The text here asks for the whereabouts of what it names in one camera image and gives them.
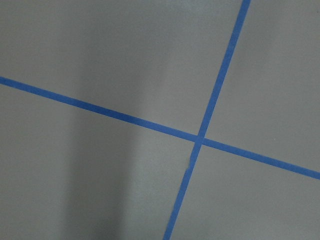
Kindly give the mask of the crossing blue tape line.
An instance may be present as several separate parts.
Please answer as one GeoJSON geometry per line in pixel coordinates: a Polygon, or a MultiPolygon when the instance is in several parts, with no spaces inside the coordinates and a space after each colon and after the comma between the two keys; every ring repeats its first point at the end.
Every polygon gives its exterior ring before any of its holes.
{"type": "Polygon", "coordinates": [[[188,167],[186,168],[179,190],[177,192],[177,196],[173,205],[172,212],[170,214],[170,218],[168,220],[163,239],[169,240],[172,236],[179,212],[181,210],[183,200],[185,197],[185,194],[187,192],[195,165],[197,163],[197,159],[201,150],[201,147],[203,145],[210,121],[212,119],[224,80],[226,78],[230,63],[232,61],[235,48],[238,42],[238,39],[241,34],[241,30],[250,6],[249,0],[243,0],[240,5],[239,12],[237,14],[237,18],[233,27],[233,30],[231,32],[231,36],[229,38],[227,48],[224,53],[224,57],[219,69],[219,72],[217,74],[214,87],[212,89],[212,93],[210,95],[207,107],[205,109],[205,113],[203,115],[203,119],[201,121],[201,125],[199,127],[198,134],[196,136],[196,140],[194,142],[190,157],[189,157],[189,163],[188,167]]]}

